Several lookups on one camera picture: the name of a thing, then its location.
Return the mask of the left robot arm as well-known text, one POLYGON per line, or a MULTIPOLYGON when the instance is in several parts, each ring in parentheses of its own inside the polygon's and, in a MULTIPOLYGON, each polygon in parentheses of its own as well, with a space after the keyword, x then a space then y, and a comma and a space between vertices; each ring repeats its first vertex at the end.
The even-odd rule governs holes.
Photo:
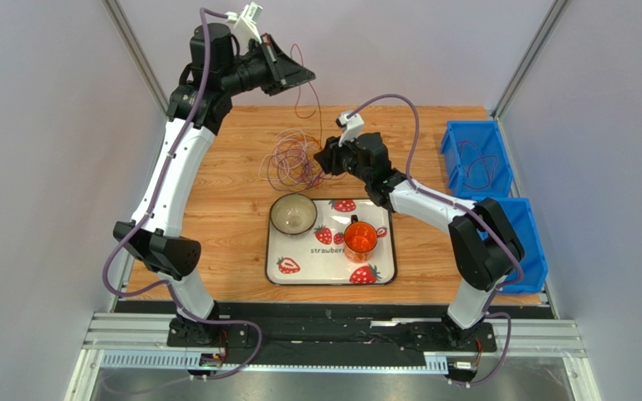
POLYGON ((264 33, 243 41, 223 23, 203 23, 190 40, 191 61, 171 93, 162 149, 145 195, 128 221, 113 229, 116 256, 127 251, 158 277, 176 302, 172 328, 211 338, 219 308, 196 268, 201 244, 181 234, 197 171, 238 94, 260 89, 269 96, 314 80, 264 33))

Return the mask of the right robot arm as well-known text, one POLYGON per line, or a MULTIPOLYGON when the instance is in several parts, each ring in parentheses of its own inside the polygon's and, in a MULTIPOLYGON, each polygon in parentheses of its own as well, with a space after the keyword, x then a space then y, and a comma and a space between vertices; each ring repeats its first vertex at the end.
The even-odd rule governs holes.
POLYGON ((462 200, 432 190, 391 164, 380 134, 342 142, 327 139, 314 155, 324 173, 347 173, 361 180, 377 206, 410 216, 447 234, 461 284, 443 319, 449 332, 469 332, 487 315, 491 300, 525 251, 497 200, 462 200))

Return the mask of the beige ceramic bowl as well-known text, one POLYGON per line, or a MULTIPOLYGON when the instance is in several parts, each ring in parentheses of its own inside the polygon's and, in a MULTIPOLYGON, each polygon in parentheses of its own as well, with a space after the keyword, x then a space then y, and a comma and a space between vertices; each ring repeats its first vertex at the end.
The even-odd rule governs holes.
POLYGON ((272 205, 269 220, 274 229, 288 236, 310 231, 318 218, 315 203, 299 193, 279 197, 272 205))

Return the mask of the orange transparent mug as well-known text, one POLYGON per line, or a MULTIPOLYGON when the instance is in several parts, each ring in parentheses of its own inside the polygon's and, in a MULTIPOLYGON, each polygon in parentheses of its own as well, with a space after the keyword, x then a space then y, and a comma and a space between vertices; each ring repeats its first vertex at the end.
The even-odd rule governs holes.
POLYGON ((350 217, 350 223, 343 233, 344 254, 354 263, 369 261, 378 245, 376 229, 357 215, 350 217))

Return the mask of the white strawberry tray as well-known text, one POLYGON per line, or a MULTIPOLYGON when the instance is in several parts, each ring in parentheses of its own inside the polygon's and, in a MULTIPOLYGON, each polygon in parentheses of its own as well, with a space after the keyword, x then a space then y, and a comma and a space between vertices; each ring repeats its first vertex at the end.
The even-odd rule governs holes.
POLYGON ((397 275, 391 214, 367 199, 317 198, 317 215, 304 233, 288 235, 268 224, 267 279, 280 286, 385 285, 397 275), (344 231, 351 217, 368 223, 378 243, 367 261, 344 254, 344 231))

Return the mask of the far blue plastic bin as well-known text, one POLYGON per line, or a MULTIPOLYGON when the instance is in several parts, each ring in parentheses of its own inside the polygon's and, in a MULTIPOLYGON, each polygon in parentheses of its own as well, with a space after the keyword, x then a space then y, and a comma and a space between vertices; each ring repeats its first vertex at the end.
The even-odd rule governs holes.
POLYGON ((514 174, 496 121, 449 121, 440 152, 453 196, 509 196, 514 174))

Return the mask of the blue plastic bin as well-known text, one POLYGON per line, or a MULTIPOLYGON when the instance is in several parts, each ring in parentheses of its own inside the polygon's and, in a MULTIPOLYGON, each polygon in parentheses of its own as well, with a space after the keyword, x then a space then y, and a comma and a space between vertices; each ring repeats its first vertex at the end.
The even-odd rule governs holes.
POLYGON ((449 121, 440 152, 453 196, 509 196, 514 174, 496 121, 449 121))
POLYGON ((548 274, 548 264, 530 201, 527 198, 515 197, 497 197, 496 201, 502 206, 525 251, 525 256, 520 261, 523 279, 504 287, 502 294, 539 293, 543 289, 548 274))

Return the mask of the near blue plastic bin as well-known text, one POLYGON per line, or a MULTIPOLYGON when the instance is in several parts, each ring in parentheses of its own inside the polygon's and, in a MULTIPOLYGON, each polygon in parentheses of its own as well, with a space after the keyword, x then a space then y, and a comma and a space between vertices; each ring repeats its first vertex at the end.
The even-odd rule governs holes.
POLYGON ((520 261, 523 279, 504 287, 502 294, 539 293, 543 289, 548 274, 548 264, 530 201, 527 198, 515 197, 497 197, 496 201, 502 206, 525 251, 525 256, 520 261))

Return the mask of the aluminium frame rail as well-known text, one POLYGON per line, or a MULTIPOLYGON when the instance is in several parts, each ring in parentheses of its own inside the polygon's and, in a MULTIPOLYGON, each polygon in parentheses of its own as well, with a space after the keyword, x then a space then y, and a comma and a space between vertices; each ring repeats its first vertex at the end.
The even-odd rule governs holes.
POLYGON ((577 325, 569 320, 496 318, 467 344, 441 341, 437 318, 323 317, 226 322, 208 344, 185 340, 163 314, 97 313, 84 339, 67 399, 92 397, 103 368, 186 373, 428 374, 463 388, 492 385, 512 363, 537 369, 558 361, 561 384, 577 400, 597 400, 597 384, 577 325))

